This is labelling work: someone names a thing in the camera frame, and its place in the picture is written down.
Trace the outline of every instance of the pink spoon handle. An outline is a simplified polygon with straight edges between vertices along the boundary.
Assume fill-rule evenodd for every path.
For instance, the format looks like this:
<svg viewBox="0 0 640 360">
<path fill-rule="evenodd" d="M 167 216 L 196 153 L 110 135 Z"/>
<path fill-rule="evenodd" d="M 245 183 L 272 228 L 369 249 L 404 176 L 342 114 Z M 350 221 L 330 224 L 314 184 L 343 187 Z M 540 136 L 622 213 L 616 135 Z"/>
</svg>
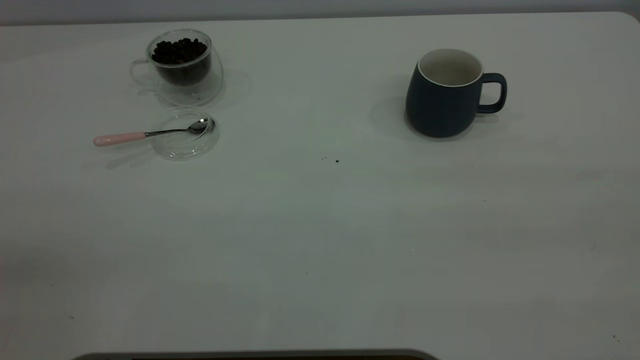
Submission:
<svg viewBox="0 0 640 360">
<path fill-rule="evenodd" d="M 124 142 L 132 142 L 135 140 L 142 140 L 147 137 L 147 134 L 144 132 L 139 133 L 126 133 L 126 134 L 115 134 L 115 135 L 102 135 L 96 136 L 93 138 L 93 144 L 95 146 L 109 146 L 117 143 Z"/>
</svg>

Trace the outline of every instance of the wall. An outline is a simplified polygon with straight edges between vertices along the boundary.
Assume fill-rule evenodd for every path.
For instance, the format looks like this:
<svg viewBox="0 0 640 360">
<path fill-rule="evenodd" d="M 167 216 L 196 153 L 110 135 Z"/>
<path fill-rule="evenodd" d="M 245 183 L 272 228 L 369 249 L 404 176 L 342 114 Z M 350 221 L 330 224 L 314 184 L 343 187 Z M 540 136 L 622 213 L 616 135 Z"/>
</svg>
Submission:
<svg viewBox="0 0 640 360">
<path fill-rule="evenodd" d="M 638 9 L 640 0 L 0 0 L 0 24 Z"/>
</svg>

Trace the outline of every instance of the glass cup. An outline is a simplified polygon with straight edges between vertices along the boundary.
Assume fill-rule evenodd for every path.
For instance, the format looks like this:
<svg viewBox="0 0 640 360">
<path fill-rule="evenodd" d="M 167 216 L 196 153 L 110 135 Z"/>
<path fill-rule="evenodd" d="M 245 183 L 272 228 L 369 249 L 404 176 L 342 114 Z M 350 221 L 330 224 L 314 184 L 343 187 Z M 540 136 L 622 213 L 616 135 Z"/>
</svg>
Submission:
<svg viewBox="0 0 640 360">
<path fill-rule="evenodd" d="M 207 46 L 197 59 L 177 65 L 161 64 L 153 60 L 154 50 L 160 42 L 176 42 L 183 38 L 198 39 Z M 136 65 L 148 64 L 146 76 L 134 72 Z M 173 30 L 153 39 L 147 46 L 146 57 L 131 63 L 129 74 L 137 83 L 153 88 L 158 95 L 178 105 L 198 105 L 213 99 L 222 87 L 222 62 L 211 39 L 201 31 Z"/>
</svg>

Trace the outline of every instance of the dark object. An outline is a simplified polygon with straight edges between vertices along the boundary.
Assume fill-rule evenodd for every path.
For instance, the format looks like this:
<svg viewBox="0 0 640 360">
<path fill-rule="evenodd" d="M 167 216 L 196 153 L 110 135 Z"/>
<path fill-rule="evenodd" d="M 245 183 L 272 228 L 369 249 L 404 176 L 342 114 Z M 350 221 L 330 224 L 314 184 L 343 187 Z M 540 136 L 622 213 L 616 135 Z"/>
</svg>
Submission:
<svg viewBox="0 0 640 360">
<path fill-rule="evenodd" d="M 151 58 L 165 80 L 174 85 L 189 86 L 199 83 L 209 73 L 211 58 L 207 50 L 207 46 L 198 39 L 183 38 L 173 43 L 157 43 Z"/>
<path fill-rule="evenodd" d="M 316 350 L 190 353 L 92 353 L 74 360 L 438 360 L 416 350 Z"/>
<path fill-rule="evenodd" d="M 479 104 L 483 83 L 500 84 L 498 102 Z M 480 61 L 464 51 L 440 49 L 418 61 L 406 94 L 406 114 L 417 131 L 448 138 L 468 128 L 476 113 L 500 111 L 506 99 L 504 76 L 483 74 Z"/>
</svg>

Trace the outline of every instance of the table surface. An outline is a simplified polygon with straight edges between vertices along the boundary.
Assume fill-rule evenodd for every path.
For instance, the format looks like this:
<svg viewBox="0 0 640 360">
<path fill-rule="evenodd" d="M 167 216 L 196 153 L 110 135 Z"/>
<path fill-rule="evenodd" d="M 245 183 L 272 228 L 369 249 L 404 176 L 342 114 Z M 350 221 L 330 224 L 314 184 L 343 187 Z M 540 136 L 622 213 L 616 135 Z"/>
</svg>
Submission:
<svg viewBox="0 0 640 360">
<path fill-rule="evenodd" d="M 127 73 L 210 34 L 220 140 L 149 143 Z M 640 353 L 640 26 L 621 13 L 0 28 L 0 358 L 415 348 L 454 359 Z M 505 108 L 436 141 L 404 96 L 455 47 Z M 486 86 L 482 101 L 499 89 Z"/>
</svg>

